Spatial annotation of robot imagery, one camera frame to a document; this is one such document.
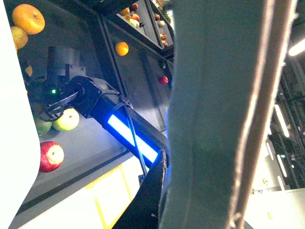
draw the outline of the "green apple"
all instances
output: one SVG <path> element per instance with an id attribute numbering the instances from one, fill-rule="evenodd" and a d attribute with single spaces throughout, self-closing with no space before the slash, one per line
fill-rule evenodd
<path id="1" fill-rule="evenodd" d="M 52 126 L 52 122 L 45 122 L 33 114 L 36 130 L 39 136 L 45 135 Z"/>
<path id="2" fill-rule="evenodd" d="M 140 26 L 140 23 L 137 20 L 134 20 L 132 18 L 129 19 L 129 22 L 136 28 Z"/>
<path id="3" fill-rule="evenodd" d="M 54 129 L 59 131 L 69 131 L 77 127 L 80 115 L 74 108 L 64 110 L 63 115 L 52 123 Z"/>

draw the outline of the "orange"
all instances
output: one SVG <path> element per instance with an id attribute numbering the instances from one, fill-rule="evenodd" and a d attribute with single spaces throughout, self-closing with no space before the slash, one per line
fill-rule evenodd
<path id="1" fill-rule="evenodd" d="M 127 14 L 129 14 L 129 13 L 130 13 L 129 7 L 127 7 L 127 8 L 123 9 L 123 10 L 120 12 L 120 15 L 125 16 L 125 15 L 127 15 Z"/>
<path id="2" fill-rule="evenodd" d="M 125 56 L 129 51 L 128 44 L 125 42 L 117 43 L 115 45 L 115 51 L 119 56 Z"/>
<path id="3" fill-rule="evenodd" d="M 13 11 L 12 18 L 15 26 L 22 28 L 27 34 L 37 34 L 45 26 L 43 15 L 29 4 L 17 6 Z"/>
<path id="4" fill-rule="evenodd" d="M 12 26 L 10 28 L 10 31 L 13 36 L 13 40 L 17 46 L 17 49 L 21 49 L 23 46 L 26 45 L 29 38 L 23 29 L 16 26 Z"/>

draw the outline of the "cable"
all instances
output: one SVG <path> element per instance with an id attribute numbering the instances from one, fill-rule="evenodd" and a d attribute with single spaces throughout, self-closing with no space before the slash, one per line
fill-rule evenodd
<path id="1" fill-rule="evenodd" d="M 120 101 L 121 102 L 125 102 L 121 96 L 120 96 Z M 136 150 L 136 153 L 139 155 L 139 161 L 140 161 L 141 168 L 142 168 L 142 171 L 143 171 L 143 177 L 142 178 L 145 178 L 146 175 L 147 175 L 147 170 L 146 170 L 145 162 L 144 162 L 144 159 L 143 159 L 143 155 L 140 153 L 139 148 L 138 148 L 138 144 L 137 144 L 136 137 L 135 137 L 136 134 L 135 134 L 135 129 L 134 129 L 134 126 L 133 126 L 132 118 L 131 118 L 131 116 L 130 116 L 130 114 L 128 112 L 127 104 L 126 103 L 125 103 L 125 105 L 123 107 L 124 107 L 124 110 L 125 110 L 125 113 L 126 113 L 126 116 L 127 116 L 129 128 L 130 128 L 130 130 L 132 132 L 132 137 L 133 137 L 133 141 L 134 141 L 134 148 Z"/>

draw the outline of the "white panel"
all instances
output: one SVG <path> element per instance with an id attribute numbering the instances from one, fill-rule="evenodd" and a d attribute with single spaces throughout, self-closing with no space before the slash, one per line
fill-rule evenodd
<path id="1" fill-rule="evenodd" d="M 245 220 L 254 229 L 303 229 L 305 188 L 251 195 Z"/>
<path id="2" fill-rule="evenodd" d="M 40 145 L 3 1 L 0 1 L 0 228 L 8 228 L 39 169 Z"/>

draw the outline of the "fruit display shelf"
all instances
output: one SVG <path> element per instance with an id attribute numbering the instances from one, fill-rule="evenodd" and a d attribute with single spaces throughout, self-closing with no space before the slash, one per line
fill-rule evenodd
<path id="1" fill-rule="evenodd" d="M 157 53 L 144 49 L 141 42 L 111 21 L 106 22 L 112 42 L 125 41 L 129 45 L 127 55 L 114 56 L 126 95 L 131 97 L 135 111 L 159 131 L 164 131 L 172 64 Z M 158 79 L 163 75 L 169 78 L 169 84 L 159 83 Z"/>
<path id="2" fill-rule="evenodd" d="M 145 26 L 144 34 L 117 16 L 118 9 L 112 9 L 116 13 L 105 17 L 78 0 L 4 0 L 11 26 L 12 12 L 20 4 L 32 5 L 44 16 L 43 31 L 28 35 L 28 42 L 17 52 L 20 63 L 31 65 L 33 79 L 46 75 L 48 47 L 73 48 L 80 52 L 80 66 L 86 68 L 88 76 L 104 79 L 124 96 L 130 96 L 133 108 L 164 131 L 173 63 L 162 56 L 160 38 L 148 38 L 157 30 L 151 8 L 147 8 L 147 1 L 141 2 L 147 12 L 139 15 L 151 20 L 151 27 Z M 125 56 L 116 54 L 117 42 L 128 44 Z M 158 81 L 164 75 L 168 84 Z M 50 173 L 38 174 L 10 228 L 22 226 L 132 156 L 94 119 L 81 115 L 75 129 L 58 131 L 52 127 L 40 136 L 40 142 L 45 141 L 60 144 L 63 163 Z"/>
<path id="3" fill-rule="evenodd" d="M 174 32 L 172 27 L 150 0 L 140 0 L 137 1 L 136 4 L 139 6 L 138 10 L 136 12 L 131 11 L 130 14 L 138 14 L 140 16 L 140 23 L 144 24 L 143 27 L 136 28 L 120 14 L 109 14 L 107 15 L 107 18 L 163 57 L 167 57 L 169 47 L 171 47 L 171 52 L 173 52 L 174 47 Z M 160 19 L 157 21 L 155 19 L 156 13 L 160 15 Z M 164 26 L 162 28 L 159 26 L 159 21 L 164 21 Z M 167 48 L 162 44 L 160 34 L 166 34 Z"/>

